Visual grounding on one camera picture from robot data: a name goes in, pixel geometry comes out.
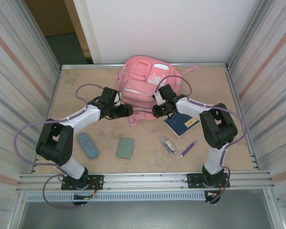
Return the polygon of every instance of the white wall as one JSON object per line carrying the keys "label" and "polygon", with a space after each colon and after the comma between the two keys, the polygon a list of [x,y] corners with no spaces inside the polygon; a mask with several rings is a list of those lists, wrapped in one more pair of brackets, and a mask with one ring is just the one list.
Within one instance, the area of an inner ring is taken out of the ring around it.
{"label": "white wall", "polygon": [[260,0],[74,0],[94,63],[226,62]]}

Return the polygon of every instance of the dark floor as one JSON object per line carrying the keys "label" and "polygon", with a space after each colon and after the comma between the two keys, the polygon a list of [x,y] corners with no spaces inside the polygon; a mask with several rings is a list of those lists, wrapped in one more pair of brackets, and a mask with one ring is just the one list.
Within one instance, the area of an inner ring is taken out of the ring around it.
{"label": "dark floor", "polygon": [[46,37],[60,65],[87,64],[76,33]]}

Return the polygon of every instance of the purple pen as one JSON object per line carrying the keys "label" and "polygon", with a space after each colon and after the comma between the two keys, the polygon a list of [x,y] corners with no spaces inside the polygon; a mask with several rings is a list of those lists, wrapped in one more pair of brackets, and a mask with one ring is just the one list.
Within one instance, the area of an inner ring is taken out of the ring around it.
{"label": "purple pen", "polygon": [[196,144],[196,142],[197,142],[196,140],[193,141],[193,142],[180,154],[180,156],[186,155],[186,153],[190,151],[190,149]]}

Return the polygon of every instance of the wooden table surface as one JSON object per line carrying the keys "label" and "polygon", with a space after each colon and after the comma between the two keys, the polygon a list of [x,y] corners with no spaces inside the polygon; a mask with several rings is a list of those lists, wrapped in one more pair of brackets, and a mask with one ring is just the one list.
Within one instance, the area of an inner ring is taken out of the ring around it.
{"label": "wooden table surface", "polygon": [[[120,69],[70,69],[63,70],[58,91],[51,113],[52,119],[61,119],[80,110],[84,104],[76,99],[76,89],[85,83],[96,83],[101,86],[116,88],[113,78]],[[224,103],[228,109],[236,112],[225,71],[222,67],[202,67],[185,76],[193,88],[192,99],[207,103]],[[181,92],[187,94],[188,86],[183,83]],[[87,86],[79,95],[88,101],[99,96],[101,89]],[[201,125],[190,129],[182,137],[177,138],[164,123],[165,117],[152,121],[141,121],[130,127],[128,118],[116,120],[102,119],[85,127],[99,149],[99,156],[88,159],[79,146],[76,136],[73,140],[73,155],[90,173],[123,173],[123,172],[184,172],[201,171],[207,159],[209,145],[204,139]],[[243,133],[240,122],[234,118],[239,138]],[[197,144],[185,157],[172,157],[161,144],[159,137],[168,136],[180,152],[185,150],[195,139]],[[116,152],[121,137],[134,138],[134,149],[131,159],[117,158]],[[253,169],[245,140],[230,147],[225,165],[231,170]],[[53,167],[36,168],[36,173],[58,173]]]}

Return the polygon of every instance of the metal frame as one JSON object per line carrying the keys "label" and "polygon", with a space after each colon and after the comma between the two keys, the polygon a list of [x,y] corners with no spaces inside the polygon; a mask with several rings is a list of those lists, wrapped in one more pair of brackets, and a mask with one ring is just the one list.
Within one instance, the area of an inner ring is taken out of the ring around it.
{"label": "metal frame", "polygon": [[[190,63],[170,63],[175,67],[192,67],[194,64],[198,64],[202,67],[225,67],[224,62],[190,62]],[[63,65],[62,70],[65,69],[98,69],[98,68],[122,68],[124,63],[102,63],[102,64],[70,64]]]}
{"label": "metal frame", "polygon": [[[59,75],[57,77],[57,80],[56,80],[56,83],[55,83],[55,86],[54,86],[54,92],[53,92],[51,100],[50,100],[50,102],[48,104],[48,111],[47,111],[47,114],[45,116],[45,119],[49,119],[50,118],[60,80],[61,80],[61,71],[60,71],[60,73],[59,73]],[[37,161],[37,160],[38,160],[38,155],[35,154],[34,161]],[[31,171],[30,173],[33,173],[35,171],[35,166],[34,165],[31,165],[30,171]]]}
{"label": "metal frame", "polygon": [[264,196],[275,229],[286,229],[286,218],[278,202],[275,190],[264,189]]}
{"label": "metal frame", "polygon": [[[195,63],[174,63],[176,67],[190,67]],[[225,67],[225,73],[231,93],[237,108],[238,113],[244,117],[242,112],[242,107],[240,101],[236,94],[234,85],[231,80],[231,75],[226,68],[226,65],[221,62],[215,63],[196,63],[201,66],[216,66],[216,67]],[[97,69],[97,68],[122,68],[123,64],[96,64],[96,65],[63,65],[62,70],[64,69]],[[55,95],[57,92],[58,84],[61,78],[61,74],[57,80],[53,97],[49,104],[48,116],[51,113],[53,103],[55,100]],[[254,153],[256,152],[254,143],[250,135],[246,137],[246,141],[250,150],[250,157],[255,168],[258,167],[258,158],[255,157]],[[163,193],[185,193],[188,191],[206,191],[214,190],[212,188],[202,188],[202,189],[189,189],[187,184],[183,182],[183,178],[187,173],[192,172],[174,172],[174,173],[111,173],[103,174],[104,177],[104,186],[103,190],[98,192],[103,194],[119,194],[119,193],[129,193],[129,192],[163,192]],[[20,221],[23,215],[24,207],[26,200],[29,195],[40,194],[44,182],[52,175],[49,174],[23,174],[19,180],[19,186],[16,189],[16,208],[14,211],[13,219],[10,222],[9,228],[18,228]],[[262,189],[264,193],[268,193],[270,189],[274,189],[274,185],[270,176],[269,171],[265,170],[248,170],[248,171],[231,171],[230,179],[231,187],[229,190],[240,190],[240,189]],[[46,187],[46,193],[48,194],[59,194],[59,193],[72,193],[74,191],[62,191],[61,182],[57,177],[53,178]],[[87,191],[76,191],[77,193],[87,193]],[[276,203],[272,203],[272,199],[266,199],[271,212],[271,216],[274,220],[274,225],[276,229],[282,229],[279,225],[283,223],[279,220],[280,214],[279,211],[273,211],[273,206],[276,206]]]}
{"label": "metal frame", "polygon": [[[239,97],[238,97],[238,95],[237,95],[237,93],[236,93],[236,89],[235,89],[234,84],[233,84],[233,82],[232,82],[232,78],[231,78],[230,71],[229,71],[227,68],[225,68],[225,75],[227,76],[227,80],[228,80],[228,83],[229,83],[229,86],[230,86],[230,90],[231,90],[232,97],[233,97],[233,100],[234,100],[234,103],[235,103],[235,106],[236,106],[236,110],[237,110],[238,114],[239,114],[245,121],[247,121],[246,118],[245,118],[245,115],[244,115],[242,106],[241,106],[241,104],[240,104]],[[254,142],[253,142],[253,140],[252,140],[252,136],[251,136],[250,130],[248,130],[248,134],[246,135],[245,139],[246,139],[246,143],[247,143],[247,145],[248,145],[248,147],[249,147],[249,152],[250,152],[251,154],[253,154],[254,157],[255,157],[255,161],[256,161],[257,168],[258,168],[258,169],[261,169],[260,166],[259,166],[259,165],[260,165],[260,163],[259,163],[259,158],[258,158],[258,157],[256,156],[256,154],[255,154],[255,153],[256,153],[256,148],[255,148],[255,144],[254,144]]]}
{"label": "metal frame", "polygon": [[[188,191],[188,190],[218,190],[217,188],[189,189],[183,179],[188,173],[107,173],[104,175],[103,190],[99,192],[133,192],[133,191]],[[20,177],[16,193],[38,193],[42,191],[45,181],[53,174],[23,174]],[[274,188],[269,171],[245,170],[231,171],[231,187],[228,189],[264,189]],[[61,190],[61,181],[53,178],[47,184],[47,192],[74,192]]]}
{"label": "metal frame", "polygon": [[[112,202],[112,201],[163,201],[163,200],[201,200],[206,201],[204,191],[135,191],[135,192],[97,192],[89,199],[74,199],[75,195],[90,196],[91,192],[55,192],[46,193],[45,196],[51,202]],[[26,203],[44,202],[42,193],[29,193]]]}

